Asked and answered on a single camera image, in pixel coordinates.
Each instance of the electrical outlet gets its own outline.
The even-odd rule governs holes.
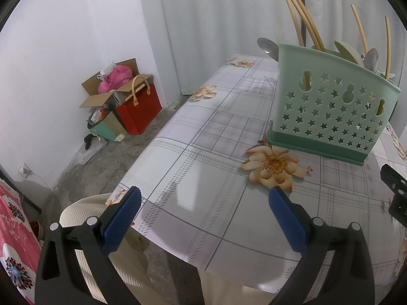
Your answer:
[[[30,170],[30,168],[27,166],[26,163],[23,163],[23,165],[21,165],[21,167],[20,167],[20,169],[19,169],[18,171],[23,175],[24,178],[26,178],[27,176],[29,176],[30,173],[31,173],[31,170]]]

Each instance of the white curtain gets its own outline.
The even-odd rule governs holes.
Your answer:
[[[265,56],[259,37],[298,44],[285,0],[162,0],[172,52],[183,94],[191,94],[235,53]],[[385,70],[386,29],[392,32],[391,71],[400,78],[404,61],[404,27],[387,0],[306,0],[327,48],[343,40],[363,52],[350,4],[356,5],[369,47],[379,52]],[[307,46],[312,41],[307,35]]]

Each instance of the pink fabric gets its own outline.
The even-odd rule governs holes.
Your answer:
[[[133,78],[133,70],[124,65],[118,65],[105,81],[99,84],[99,94],[108,93],[113,89],[119,89],[126,82]]]
[[[40,253],[18,194],[0,180],[0,262],[29,304],[34,304]]]

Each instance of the utensil holder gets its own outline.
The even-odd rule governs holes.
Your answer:
[[[279,45],[278,109],[268,141],[363,165],[390,118],[400,89],[381,73],[337,55]]]

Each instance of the floral fabric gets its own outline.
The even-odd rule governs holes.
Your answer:
[[[34,304],[40,253],[18,194],[0,179],[0,262],[29,304]]]

